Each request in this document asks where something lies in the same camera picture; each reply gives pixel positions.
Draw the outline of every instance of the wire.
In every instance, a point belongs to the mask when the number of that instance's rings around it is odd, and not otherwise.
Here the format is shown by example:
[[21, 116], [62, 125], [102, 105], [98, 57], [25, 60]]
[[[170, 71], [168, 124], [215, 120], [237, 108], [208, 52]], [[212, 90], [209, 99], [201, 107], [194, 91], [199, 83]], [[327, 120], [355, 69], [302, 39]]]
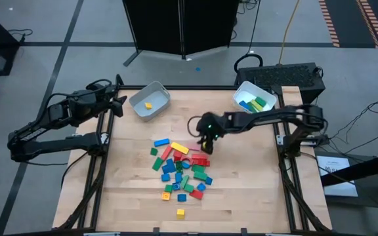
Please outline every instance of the wire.
[[[311, 155], [311, 154], [309, 154], [309, 153], [304, 153], [304, 152], [301, 152], [301, 153], [302, 153], [302, 154], [305, 154], [305, 155], [307, 155], [307, 156], [309, 156], [309, 157], [311, 157], [311, 158], [313, 158], [313, 159], [315, 159], [315, 160], [317, 160], [317, 158], [316, 158], [315, 156], [313, 156], [313, 155]], [[368, 199], [372, 200], [372, 201], [378, 206], [378, 202], [377, 202], [377, 201], [371, 196], [371, 194], [369, 194], [368, 191], [367, 191], [366, 189], [364, 189], [362, 186], [359, 186], [358, 184], [352, 183], [351, 181], [345, 180], [344, 178], [341, 178], [341, 177], [337, 176], [336, 174], [333, 174], [332, 172], [326, 170], [325, 168], [319, 167], [319, 165], [318, 165], [318, 168], [321, 169], [321, 170], [326, 171], [328, 174], [332, 175], [333, 177], [335, 177], [335, 178], [337, 178], [337, 179], [339, 179], [339, 180], [341, 180], [341, 181], [343, 181], [343, 182], [346, 182], [346, 183], [352, 184], [352, 185], [354, 185], [354, 186], [360, 188], [360, 189], [362, 190], [362, 192], [365, 193], [364, 195], [365, 195]]]
[[294, 18], [294, 15], [295, 15], [295, 12], [297, 11], [297, 8], [299, 6], [299, 3], [300, 3], [300, 0], [297, 0], [297, 3], [295, 4], [295, 7], [294, 7], [294, 10], [293, 10], [293, 14], [291, 14], [291, 17], [289, 19], [289, 22], [288, 22], [288, 25], [287, 25], [287, 28], [285, 29], [285, 33], [283, 35], [283, 41], [282, 41], [282, 46], [281, 46], [281, 53], [280, 53], [280, 59], [278, 60], [278, 63], [281, 64], [281, 59], [282, 59], [282, 53], [284, 51], [284, 46], [285, 46], [285, 39], [287, 38], [287, 33], [288, 33], [288, 29], [291, 25], [291, 22], [293, 21], [293, 18]]

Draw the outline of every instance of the yellow cable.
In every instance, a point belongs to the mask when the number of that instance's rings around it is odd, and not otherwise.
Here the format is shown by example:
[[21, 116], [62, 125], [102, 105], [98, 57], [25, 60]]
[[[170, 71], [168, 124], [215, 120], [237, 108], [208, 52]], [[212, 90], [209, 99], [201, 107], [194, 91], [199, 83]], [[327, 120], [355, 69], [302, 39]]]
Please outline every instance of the yellow cable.
[[283, 41], [282, 41], [282, 46], [281, 46], [281, 54], [280, 54], [280, 59], [278, 60], [279, 64], [281, 64], [282, 52], [284, 51], [284, 46], [285, 46], [285, 38], [287, 37], [289, 26], [291, 25], [291, 22], [293, 21], [293, 18], [294, 18], [295, 12], [297, 11], [299, 3], [300, 3], [300, 0], [297, 0], [297, 3], [295, 4], [295, 8], [294, 8], [294, 11], [293, 11], [293, 14], [291, 15], [291, 18], [289, 19], [287, 28], [285, 29], [285, 33], [283, 35]]

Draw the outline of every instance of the building block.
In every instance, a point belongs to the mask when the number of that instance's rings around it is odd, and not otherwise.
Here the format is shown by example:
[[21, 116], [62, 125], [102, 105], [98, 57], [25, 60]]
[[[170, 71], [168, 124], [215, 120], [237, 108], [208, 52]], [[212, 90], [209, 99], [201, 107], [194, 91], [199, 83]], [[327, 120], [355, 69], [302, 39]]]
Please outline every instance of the building block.
[[191, 193], [191, 192], [193, 192], [194, 191], [194, 186], [192, 185], [192, 184], [186, 184], [185, 186], [184, 186], [184, 190], [185, 191], [188, 191], [189, 193]]
[[163, 164], [163, 159], [157, 157], [154, 165], [152, 165], [153, 170], [158, 171], [160, 169], [161, 164]]
[[158, 153], [158, 150], [156, 148], [152, 147], [150, 154], [151, 155], [157, 155], [157, 153]]
[[166, 182], [166, 181], [169, 181], [169, 180], [170, 180], [170, 174], [169, 173], [161, 175], [161, 181]]
[[161, 199], [166, 201], [170, 200], [170, 193], [163, 192], [163, 194], [161, 194]]
[[145, 103], [145, 108], [146, 108], [146, 109], [151, 109], [151, 108], [152, 108], [152, 104], [149, 103], [149, 102], [146, 102], [146, 103]]
[[176, 173], [175, 174], [176, 183], [182, 182], [182, 173]]
[[178, 194], [177, 201], [186, 201], [186, 194]]
[[198, 172], [201, 172], [201, 173], [205, 173], [205, 167], [199, 166], [199, 165], [193, 165], [191, 170], [193, 172], [198, 171]]
[[173, 183], [173, 190], [177, 191], [180, 189], [180, 183]]
[[208, 175], [206, 173], [195, 171], [194, 178], [198, 180], [206, 181], [208, 178]]
[[165, 185], [165, 189], [164, 189], [165, 192], [171, 193], [172, 190], [173, 190], [173, 186], [171, 184], [166, 184]]
[[185, 185], [186, 185], [186, 183], [188, 182], [188, 180], [189, 180], [189, 175], [185, 175], [185, 176], [183, 177], [183, 180], [182, 180], [181, 186], [182, 186], [182, 187], [185, 187]]
[[171, 143], [171, 147], [172, 147], [173, 149], [177, 150], [177, 151], [180, 151], [181, 153], [183, 153], [183, 154], [185, 154], [185, 155], [187, 155], [188, 152], [189, 152], [189, 149], [188, 149], [187, 147], [182, 146], [182, 145], [180, 145], [180, 144], [178, 144], [178, 143], [176, 143], [176, 142], [172, 142], [172, 143]]
[[170, 144], [170, 139], [165, 138], [163, 140], [154, 141], [154, 147], [158, 147], [158, 146], [162, 146], [162, 145], [166, 145], [166, 144]]
[[210, 177], [207, 177], [207, 180], [205, 181], [205, 183], [206, 183], [207, 185], [211, 185], [211, 184], [213, 184], [213, 179], [210, 178]]
[[189, 195], [193, 196], [196, 199], [202, 200], [203, 193], [201, 191], [194, 190], [193, 192], [189, 193]]
[[199, 191], [203, 191], [207, 188], [207, 186], [205, 186], [205, 184], [203, 183], [199, 183], [198, 186], [196, 187]]
[[177, 218], [179, 220], [183, 220], [184, 219], [184, 209], [177, 209]]
[[171, 152], [171, 146], [168, 146], [168, 147], [164, 150], [163, 155], [161, 155], [161, 158], [162, 158], [163, 160], [166, 160], [166, 159], [169, 157], [170, 152]]

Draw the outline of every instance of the red block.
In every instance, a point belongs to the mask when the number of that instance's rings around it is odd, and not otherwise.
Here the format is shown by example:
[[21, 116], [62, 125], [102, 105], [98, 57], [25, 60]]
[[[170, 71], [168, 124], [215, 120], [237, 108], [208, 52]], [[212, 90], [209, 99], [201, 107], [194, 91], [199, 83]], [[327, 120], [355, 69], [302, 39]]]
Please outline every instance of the red block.
[[163, 159], [163, 161], [169, 157], [170, 152], [171, 152], [171, 146], [167, 146], [167, 148], [163, 152], [163, 155], [161, 155], [161, 158]]
[[203, 193], [198, 190], [194, 190], [193, 192], [189, 193], [189, 195], [193, 196], [196, 199], [202, 200]]

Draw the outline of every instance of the wooden table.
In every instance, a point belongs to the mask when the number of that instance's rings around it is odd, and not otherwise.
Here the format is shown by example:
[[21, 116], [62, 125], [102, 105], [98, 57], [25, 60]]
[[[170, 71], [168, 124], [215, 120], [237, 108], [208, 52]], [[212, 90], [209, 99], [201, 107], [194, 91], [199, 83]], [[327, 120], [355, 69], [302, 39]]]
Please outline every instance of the wooden table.
[[[283, 91], [286, 105], [301, 104], [297, 87], [284, 87]], [[122, 90], [119, 95], [129, 98], [136, 92]], [[96, 230], [152, 232], [153, 227], [159, 227], [161, 232], [239, 233], [240, 228], [245, 227], [249, 233], [289, 233], [272, 125], [229, 134], [215, 142], [214, 153], [209, 158], [211, 166], [205, 170], [213, 178], [213, 184], [207, 186], [201, 201], [188, 195], [187, 202], [178, 203], [174, 192], [170, 201], [161, 200], [165, 183], [160, 179], [162, 171], [152, 169], [155, 157], [150, 155], [150, 148], [153, 141], [170, 138], [183, 145], [194, 143], [197, 140], [186, 129], [191, 116], [207, 111], [219, 115], [224, 111], [237, 111], [232, 101], [233, 90], [169, 92], [171, 105], [147, 123], [137, 117], [128, 102], [123, 106], [124, 116], [115, 118]], [[96, 119], [83, 123], [77, 133], [94, 132], [96, 123]], [[195, 125], [196, 121], [191, 123], [192, 130]], [[158, 155], [164, 149], [160, 147]], [[314, 154], [311, 147], [301, 150]], [[82, 153], [71, 152], [69, 162]], [[86, 158], [67, 174], [54, 227], [62, 224], [80, 202], [88, 166], [89, 158]], [[316, 161], [304, 155], [297, 158], [297, 166], [305, 201], [322, 223], [331, 228]], [[191, 170], [185, 170], [184, 174], [191, 176], [189, 184], [197, 186], [198, 181], [192, 178]], [[173, 183], [174, 174], [171, 176], [170, 183]], [[293, 207], [297, 229], [301, 229], [298, 204], [294, 199]], [[176, 218], [178, 208], [186, 210], [184, 220]], [[91, 211], [87, 215], [86, 224], [89, 225]]]

